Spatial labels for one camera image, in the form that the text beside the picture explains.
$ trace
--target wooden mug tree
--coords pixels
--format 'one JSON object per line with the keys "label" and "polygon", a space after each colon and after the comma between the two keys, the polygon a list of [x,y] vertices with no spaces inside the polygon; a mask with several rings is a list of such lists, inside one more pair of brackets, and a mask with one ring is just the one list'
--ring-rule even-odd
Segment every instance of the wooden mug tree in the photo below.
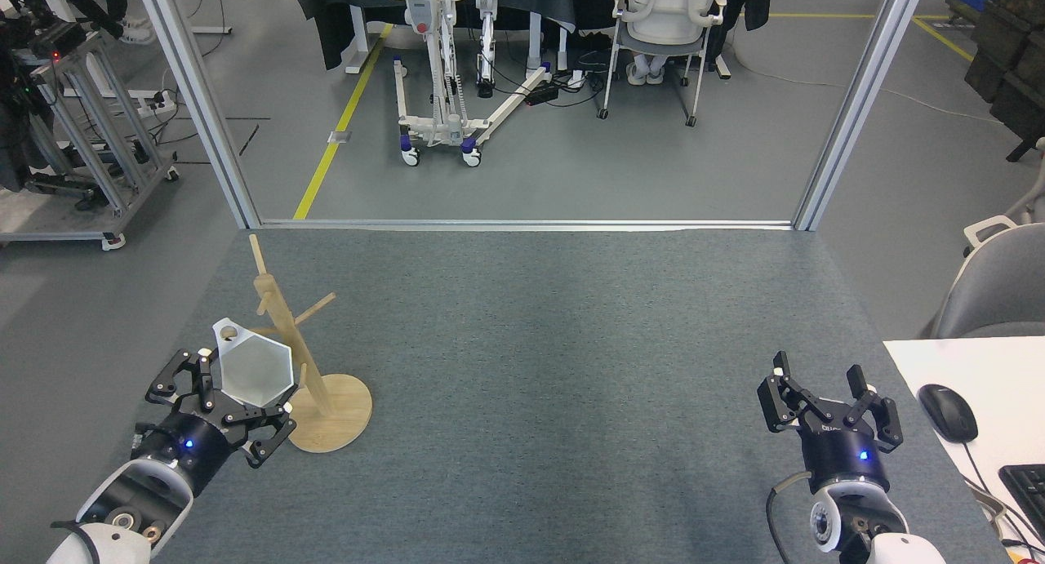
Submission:
{"label": "wooden mug tree", "polygon": [[291,443],[306,452],[315,453],[343,448],[367,427],[373,410],[370,391],[354,375],[320,374],[301,330],[298,329],[304,320],[330,303],[334,293],[328,293],[295,318],[276,284],[276,278],[265,269],[257,236],[251,234],[250,240],[254,263],[258,269],[257,278],[254,278],[254,289],[261,299],[257,314],[268,313],[275,326],[273,329],[262,327],[253,331],[258,334],[279,334],[283,344],[291,348],[294,363],[301,368],[298,392],[291,398],[292,415],[298,422],[298,427],[291,433]]}

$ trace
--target yellow floor line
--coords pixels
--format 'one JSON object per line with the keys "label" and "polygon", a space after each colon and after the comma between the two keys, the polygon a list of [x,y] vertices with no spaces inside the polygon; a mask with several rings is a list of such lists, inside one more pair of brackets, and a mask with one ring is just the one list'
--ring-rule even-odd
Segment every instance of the yellow floor line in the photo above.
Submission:
{"label": "yellow floor line", "polygon": [[875,15],[865,14],[769,14],[769,17],[809,17],[815,20],[873,20]]}
{"label": "yellow floor line", "polygon": [[951,50],[954,50],[956,54],[960,55],[960,57],[973,62],[973,57],[970,53],[968,53],[968,51],[962,50],[960,47],[957,47],[956,44],[953,43],[953,41],[946,39],[946,37],[944,37],[944,34],[940,33],[939,31],[936,31],[936,29],[933,28],[932,25],[926,24],[925,21],[920,20],[920,18],[918,17],[911,18],[911,21],[913,21],[914,24],[918,24],[919,28],[923,28],[925,29],[925,31],[929,31],[929,36],[932,36],[934,37],[934,39],[939,40],[940,43],[944,44],[944,46],[950,47]]}
{"label": "yellow floor line", "polygon": [[[374,44],[373,50],[370,50],[370,57],[367,58],[367,65],[363,67],[363,72],[359,73],[359,81],[355,84],[355,91],[352,92],[352,96],[350,96],[347,105],[345,105],[344,113],[341,114],[341,118],[338,120],[336,132],[345,132],[348,128],[348,121],[351,121],[352,114],[355,114],[355,107],[358,105],[363,91],[365,91],[368,81],[370,81],[370,73],[374,72],[374,65],[376,65],[377,57],[381,53],[381,48],[385,47],[385,39],[389,36],[389,31],[392,31],[392,25],[385,26],[385,31],[381,31],[380,39]],[[320,187],[322,187],[323,180],[330,168],[330,163],[333,162],[333,156],[338,154],[338,146],[341,146],[341,144],[327,144],[326,150],[323,152],[323,158],[320,159],[320,163],[316,167],[316,173],[312,174],[312,180],[308,182],[308,188],[305,189],[305,193],[301,197],[301,203],[298,204],[298,210],[294,213],[295,218],[308,217],[308,210],[312,208],[312,201],[316,199],[317,193],[320,192]]]}

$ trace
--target computer mouse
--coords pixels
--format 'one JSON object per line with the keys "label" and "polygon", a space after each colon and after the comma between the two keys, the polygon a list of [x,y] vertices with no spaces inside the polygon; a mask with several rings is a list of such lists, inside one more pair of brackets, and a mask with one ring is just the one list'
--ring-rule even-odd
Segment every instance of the computer mouse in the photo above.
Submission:
{"label": "computer mouse", "polygon": [[976,418],[962,397],[942,384],[927,384],[918,390],[918,400],[929,414],[932,425],[944,440],[953,444],[972,442],[979,434]]}

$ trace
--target hexagonal cup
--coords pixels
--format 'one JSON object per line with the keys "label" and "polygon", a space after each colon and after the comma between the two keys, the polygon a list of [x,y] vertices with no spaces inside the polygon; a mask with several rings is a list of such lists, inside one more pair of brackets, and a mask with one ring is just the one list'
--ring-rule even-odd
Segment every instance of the hexagonal cup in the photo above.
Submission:
{"label": "hexagonal cup", "polygon": [[230,320],[214,323],[222,392],[240,403],[263,407],[294,386],[291,348]]}

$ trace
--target round wooden base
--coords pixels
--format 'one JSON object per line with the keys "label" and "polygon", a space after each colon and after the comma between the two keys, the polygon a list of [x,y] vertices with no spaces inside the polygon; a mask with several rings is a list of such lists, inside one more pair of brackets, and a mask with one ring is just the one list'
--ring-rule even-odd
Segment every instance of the round wooden base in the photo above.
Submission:
{"label": "round wooden base", "polygon": [[321,414],[307,389],[291,397],[291,417],[298,423],[291,443],[306,452],[332,452],[349,445],[366,429],[374,407],[370,390],[354,375],[325,375],[323,384],[333,407],[331,415]]}

